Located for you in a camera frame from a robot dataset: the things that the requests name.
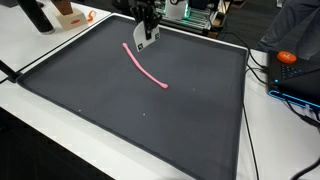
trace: pink cable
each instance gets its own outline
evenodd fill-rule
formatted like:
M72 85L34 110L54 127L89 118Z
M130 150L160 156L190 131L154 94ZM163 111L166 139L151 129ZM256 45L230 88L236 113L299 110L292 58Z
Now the pink cable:
M156 78L154 78L151 74L149 74L146 70L143 69L143 67L139 64L139 62L137 61L137 59L134 57L134 55L132 54L132 52L130 51L127 43L123 43L122 46L124 47L124 49L127 51L128 55L130 56L131 60L133 61L133 63L137 66L137 68L143 73L145 74L148 78L150 78L153 82L157 83L159 86L161 86L163 89L167 89L168 88L168 84L164 84L160 81L158 81Z

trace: orange cap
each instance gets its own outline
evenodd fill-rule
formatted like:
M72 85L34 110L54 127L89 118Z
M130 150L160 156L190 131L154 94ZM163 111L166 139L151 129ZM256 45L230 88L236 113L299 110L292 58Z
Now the orange cap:
M277 58L279 61L286 64L292 64L297 61L297 57L287 51L280 51L277 55Z

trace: black mat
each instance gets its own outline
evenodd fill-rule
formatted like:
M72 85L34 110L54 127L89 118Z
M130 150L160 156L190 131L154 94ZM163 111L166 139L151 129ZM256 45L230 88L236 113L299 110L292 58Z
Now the black mat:
M197 179L235 179L246 51L161 29L137 53L134 27L111 17L18 83ZM134 66L123 42L167 90Z

